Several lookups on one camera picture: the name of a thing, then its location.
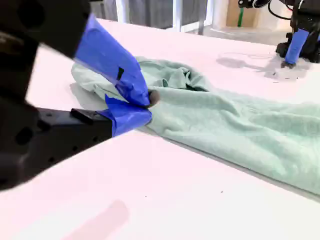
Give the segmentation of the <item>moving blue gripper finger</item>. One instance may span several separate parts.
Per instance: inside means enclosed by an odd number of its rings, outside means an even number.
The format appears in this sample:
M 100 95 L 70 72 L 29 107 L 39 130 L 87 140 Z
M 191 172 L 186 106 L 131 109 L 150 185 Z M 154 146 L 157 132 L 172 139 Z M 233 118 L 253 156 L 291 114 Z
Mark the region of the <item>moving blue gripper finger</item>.
M 39 108 L 37 162 L 58 163 L 152 119 L 146 107 L 108 96 L 105 103 L 106 109 L 96 111 Z

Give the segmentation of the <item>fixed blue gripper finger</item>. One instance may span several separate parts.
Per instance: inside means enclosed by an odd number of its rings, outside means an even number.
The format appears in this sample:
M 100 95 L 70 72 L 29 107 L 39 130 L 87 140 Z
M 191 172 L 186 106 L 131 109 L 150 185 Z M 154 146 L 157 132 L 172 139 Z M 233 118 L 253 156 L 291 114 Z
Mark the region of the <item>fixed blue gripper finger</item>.
M 296 66 L 296 62 L 309 34 L 308 31 L 300 28 L 293 34 L 284 61 L 281 63 L 281 68 L 293 69 Z
M 158 92 L 148 90 L 136 58 L 102 27 L 94 14 L 87 20 L 75 59 L 105 77 L 132 104 L 152 107 L 160 99 Z

